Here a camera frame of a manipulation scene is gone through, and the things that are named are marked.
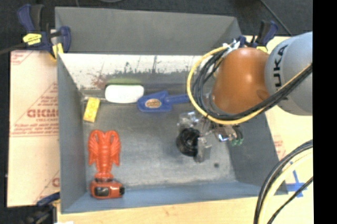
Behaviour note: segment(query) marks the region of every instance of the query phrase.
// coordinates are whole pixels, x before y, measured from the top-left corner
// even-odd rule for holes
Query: red lobster figurine
[[[121,142],[114,130],[93,130],[88,140],[89,165],[96,162],[97,173],[90,183],[90,193],[98,199],[120,198],[124,187],[110,173],[112,164],[120,165]]]

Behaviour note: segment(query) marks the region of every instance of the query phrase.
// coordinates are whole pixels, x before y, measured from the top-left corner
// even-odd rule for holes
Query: blue clamp
[[[71,44],[70,28],[68,26],[61,26],[58,31],[53,34],[42,31],[40,27],[41,10],[43,5],[26,4],[17,11],[17,17],[21,25],[26,29],[27,34],[38,34],[41,37],[35,39],[33,42],[25,42],[25,48],[28,50],[44,50],[50,52],[54,57],[53,46],[51,42],[52,37],[60,37],[63,52],[68,52]]]
[[[260,26],[259,34],[255,39],[255,36],[252,38],[250,42],[247,42],[246,37],[240,35],[237,41],[240,43],[239,48],[243,48],[244,46],[258,48],[264,47],[266,48],[267,43],[276,35],[279,30],[278,26],[273,22],[262,21]]]

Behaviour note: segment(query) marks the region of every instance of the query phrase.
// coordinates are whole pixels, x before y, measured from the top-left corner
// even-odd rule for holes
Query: kuka logo
[[[27,116],[30,118],[58,117],[58,109],[30,109],[27,111]]]
[[[274,61],[274,77],[276,78],[276,82],[275,82],[275,87],[276,88],[279,88],[282,86],[282,82],[281,82],[281,75],[280,75],[280,71],[281,71],[281,68],[280,68],[280,63],[282,61],[282,58],[283,58],[283,53],[284,53],[284,50],[285,48],[287,48],[288,45],[285,45],[283,46],[282,48],[279,49],[279,51],[277,52],[277,54],[279,55],[279,58],[276,59],[275,58],[275,61]]]

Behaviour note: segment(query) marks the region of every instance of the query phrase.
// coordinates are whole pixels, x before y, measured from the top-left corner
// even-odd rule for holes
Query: yellow cable
[[[240,124],[240,123],[243,123],[253,117],[255,117],[256,115],[258,115],[259,113],[261,113],[265,107],[257,110],[257,111],[254,111],[240,119],[233,119],[233,120],[220,120],[220,119],[217,119],[217,118],[214,118],[212,116],[210,116],[209,114],[207,114],[206,111],[204,111],[197,103],[196,101],[194,100],[193,98],[193,95],[192,95],[192,92],[191,92],[191,80],[192,80],[192,77],[193,77],[193,74],[195,72],[195,70],[198,68],[198,66],[209,56],[215,54],[215,53],[218,53],[220,51],[223,51],[225,49],[227,49],[229,47],[228,44],[224,44],[224,46],[222,47],[219,47],[219,48],[216,48],[214,50],[211,50],[210,52],[204,54],[191,68],[190,72],[189,72],[189,75],[187,77],[187,82],[186,82],[186,90],[187,90],[187,95],[189,96],[190,100],[191,100],[191,103],[192,105],[196,108],[196,110],[198,112],[200,112],[203,116],[205,116],[206,118],[210,119],[211,121],[217,123],[217,124],[222,124],[222,125],[234,125],[234,124]],[[296,79],[299,75],[301,75],[310,65],[308,65],[307,67],[305,67],[301,72],[299,72],[297,75],[295,75],[294,77],[292,77],[289,81],[287,81],[280,89],[284,88],[285,86],[287,86],[290,82],[292,82],[294,79]]]
[[[267,209],[267,205],[271,199],[272,196],[276,193],[277,189],[280,187],[281,183],[286,179],[286,177],[289,176],[290,173],[292,173],[297,166],[302,164],[304,161],[308,160],[309,158],[313,157],[313,153],[310,152],[309,154],[304,155],[303,157],[297,159],[294,163],[292,163],[289,167],[287,167],[278,177],[277,179],[273,182],[271,185],[269,191],[267,192],[264,203],[261,206],[261,211],[260,211],[260,218],[258,224],[263,224],[264,223],[264,216],[265,212]]]

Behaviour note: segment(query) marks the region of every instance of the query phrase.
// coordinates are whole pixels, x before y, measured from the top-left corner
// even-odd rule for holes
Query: blue shovel toy
[[[138,99],[137,107],[142,112],[168,112],[173,104],[189,102],[187,94],[169,95],[168,91],[145,95]]]

